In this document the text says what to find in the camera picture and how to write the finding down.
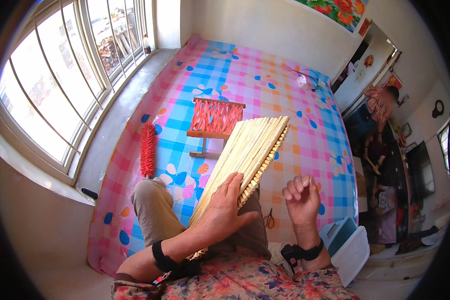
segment leg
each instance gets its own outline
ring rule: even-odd
[[[259,255],[266,257],[266,259],[270,259],[272,255],[268,250],[268,237],[264,220],[262,219],[262,207],[260,206],[259,198],[260,188],[253,192],[252,196],[248,198],[243,207],[238,211],[239,216],[246,212],[258,211],[259,217],[250,224],[240,228],[223,242],[253,250]]]
[[[131,198],[145,247],[185,231],[185,226],[172,211],[173,198],[159,178],[137,183]]]

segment television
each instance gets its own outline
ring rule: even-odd
[[[435,192],[432,165],[425,142],[421,142],[418,146],[408,151],[406,157],[414,202],[421,202],[425,197]]]

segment window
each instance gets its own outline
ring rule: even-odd
[[[69,172],[108,93],[145,57],[151,5],[45,0],[30,17],[0,77],[0,117],[48,165]]]
[[[445,160],[445,168],[447,169],[447,175],[450,176],[450,167],[448,166],[448,129],[449,124],[443,128],[438,136],[438,142],[440,143],[441,152],[443,153],[443,159]]]

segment doorway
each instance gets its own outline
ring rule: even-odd
[[[340,111],[344,112],[354,104],[396,53],[397,48],[390,39],[372,23],[352,59],[332,85]]]

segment red weaving strands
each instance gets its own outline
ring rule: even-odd
[[[243,118],[243,106],[233,102],[196,99],[190,125],[191,130],[231,134],[235,124]]]

